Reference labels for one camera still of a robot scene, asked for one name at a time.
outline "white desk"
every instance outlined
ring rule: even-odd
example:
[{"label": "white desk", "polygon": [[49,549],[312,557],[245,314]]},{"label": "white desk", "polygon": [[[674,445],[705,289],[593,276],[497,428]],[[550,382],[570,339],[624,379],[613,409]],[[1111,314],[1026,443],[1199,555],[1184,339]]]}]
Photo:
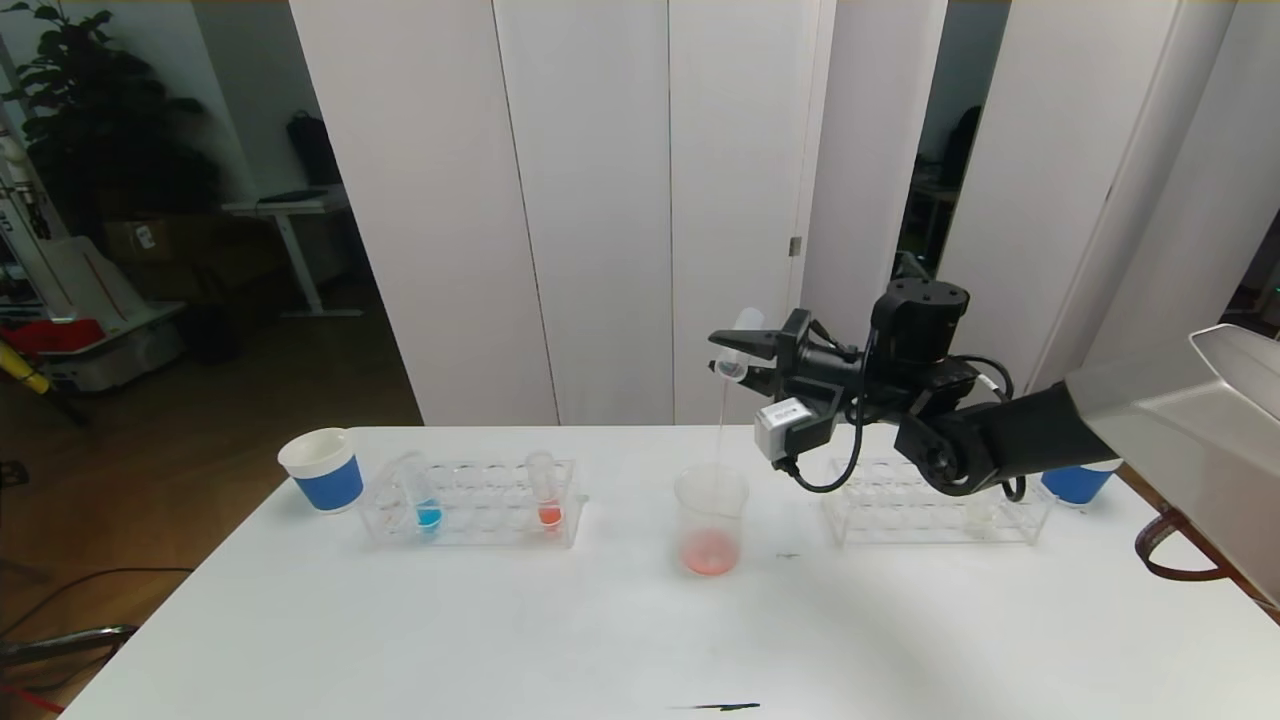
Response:
[{"label": "white desk", "polygon": [[315,278],[311,277],[311,268],[307,266],[307,259],[302,254],[302,246],[298,243],[298,234],[293,229],[293,215],[328,215],[329,213],[346,210],[347,208],[351,208],[351,201],[347,200],[347,191],[340,184],[328,187],[325,193],[317,197],[294,202],[257,202],[247,200],[223,205],[223,211],[232,215],[246,218],[269,217],[275,222],[275,227],[279,228],[284,249],[289,254],[289,264],[293,266],[293,275],[298,279],[298,287],[302,288],[302,295],[307,299],[307,311],[287,313],[287,316],[357,318],[364,315],[360,310],[325,310],[324,302],[320,300],[320,290],[316,287]]},{"label": "white desk", "polygon": [[[1117,480],[1087,514],[1056,509],[1036,547],[837,552],[814,496],[730,428],[751,484],[744,559],[682,574],[672,479],[714,433],[355,430],[366,477],[410,447],[580,460],[576,546],[372,550],[355,512],[315,514],[283,484],[64,717],[678,720],[714,711],[669,707],[746,702],[760,707],[733,717],[1280,716],[1280,628],[1228,582],[1147,574],[1132,546],[1153,512]],[[870,428],[865,455],[891,438]],[[829,447],[847,452],[847,434]],[[1167,544],[1167,562],[1202,561]]]}]

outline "brown strap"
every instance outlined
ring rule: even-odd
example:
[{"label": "brown strap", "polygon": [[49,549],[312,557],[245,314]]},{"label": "brown strap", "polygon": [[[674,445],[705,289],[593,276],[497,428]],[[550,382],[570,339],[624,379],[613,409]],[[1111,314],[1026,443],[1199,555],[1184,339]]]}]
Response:
[{"label": "brown strap", "polygon": [[1165,542],[1165,538],[1189,527],[1190,521],[1187,516],[1170,507],[1162,511],[1158,518],[1148,523],[1147,527],[1138,533],[1138,539],[1134,541],[1133,548],[1138,551],[1138,557],[1142,559],[1142,564],[1147,566],[1147,570],[1151,570],[1151,574],[1169,580],[1198,583],[1204,580],[1221,580],[1222,578],[1226,578],[1228,571],[1219,566],[1208,570],[1175,570],[1172,568],[1165,568],[1151,559],[1151,553],[1156,551],[1156,547],[1158,547],[1160,543]]}]

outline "red liquid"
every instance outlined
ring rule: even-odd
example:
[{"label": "red liquid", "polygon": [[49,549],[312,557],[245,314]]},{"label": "red liquid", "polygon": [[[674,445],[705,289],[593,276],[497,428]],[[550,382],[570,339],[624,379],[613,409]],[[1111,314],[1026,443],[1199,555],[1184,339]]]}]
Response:
[{"label": "red liquid", "polygon": [[548,528],[558,525],[563,515],[561,514],[559,505],[543,505],[538,509],[538,521]]},{"label": "red liquid", "polygon": [[714,528],[694,530],[680,547],[680,560],[699,575],[723,575],[737,565],[737,541]]}]

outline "white and blue cup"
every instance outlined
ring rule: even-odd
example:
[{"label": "white and blue cup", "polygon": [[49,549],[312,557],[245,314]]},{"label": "white and blue cup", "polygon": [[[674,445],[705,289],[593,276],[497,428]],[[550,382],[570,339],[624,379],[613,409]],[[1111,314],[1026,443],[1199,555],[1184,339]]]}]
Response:
[{"label": "white and blue cup", "polygon": [[340,512],[365,488],[356,454],[342,428],[324,428],[298,436],[276,455],[302,495],[321,512]]},{"label": "white and blue cup", "polygon": [[1041,482],[1062,502],[1085,505],[1098,495],[1107,478],[1120,468],[1121,462],[1121,460],[1103,460],[1089,465],[1059,468],[1044,473]]}]

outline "test tube rack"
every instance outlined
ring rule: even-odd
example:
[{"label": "test tube rack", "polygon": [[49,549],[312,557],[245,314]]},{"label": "test tube rack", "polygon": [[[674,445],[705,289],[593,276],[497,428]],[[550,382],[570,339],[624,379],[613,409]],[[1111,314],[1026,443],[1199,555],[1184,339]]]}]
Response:
[{"label": "test tube rack", "polygon": [[[831,477],[845,469],[831,462]],[[1055,505],[1039,482],[1011,502],[1000,488],[964,497],[933,489],[902,457],[863,459],[842,488],[823,496],[822,511],[838,547],[858,544],[1034,544]]]},{"label": "test tube rack", "polygon": [[525,464],[397,457],[365,487],[360,516],[378,544],[422,547],[573,546],[586,496],[577,495],[572,460],[556,460],[545,498]]}]

